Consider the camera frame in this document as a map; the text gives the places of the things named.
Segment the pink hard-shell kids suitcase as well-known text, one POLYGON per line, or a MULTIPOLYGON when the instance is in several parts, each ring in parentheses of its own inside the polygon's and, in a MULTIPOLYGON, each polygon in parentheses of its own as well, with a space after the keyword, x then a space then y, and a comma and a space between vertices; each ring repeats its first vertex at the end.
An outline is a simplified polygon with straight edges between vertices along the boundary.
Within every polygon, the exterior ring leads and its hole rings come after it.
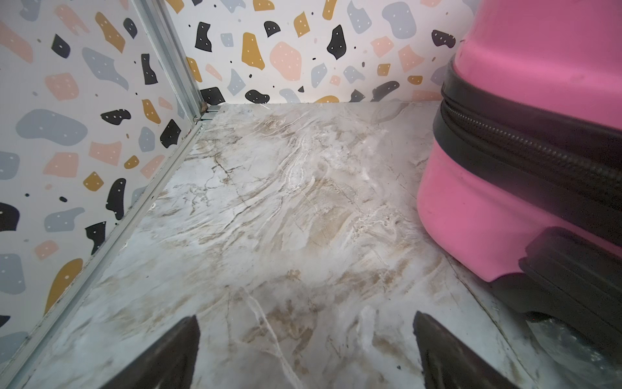
POLYGON ((434 73, 417 211, 531 324, 621 352, 621 4, 479 1, 434 73))

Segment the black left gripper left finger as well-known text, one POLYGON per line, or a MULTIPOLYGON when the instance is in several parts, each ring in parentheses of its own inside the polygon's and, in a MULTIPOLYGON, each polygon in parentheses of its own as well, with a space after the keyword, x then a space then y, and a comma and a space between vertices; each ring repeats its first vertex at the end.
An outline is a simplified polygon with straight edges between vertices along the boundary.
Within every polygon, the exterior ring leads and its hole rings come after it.
POLYGON ((181 319, 103 385, 103 389, 189 388, 193 381, 200 335, 196 316, 181 319))

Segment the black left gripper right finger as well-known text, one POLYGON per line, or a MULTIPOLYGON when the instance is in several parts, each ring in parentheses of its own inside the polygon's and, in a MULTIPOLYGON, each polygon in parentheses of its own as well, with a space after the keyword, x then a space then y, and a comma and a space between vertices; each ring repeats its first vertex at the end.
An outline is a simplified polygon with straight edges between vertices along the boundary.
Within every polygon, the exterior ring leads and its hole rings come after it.
POLYGON ((413 333, 427 388, 511 389, 516 386, 434 317, 418 311, 413 333))

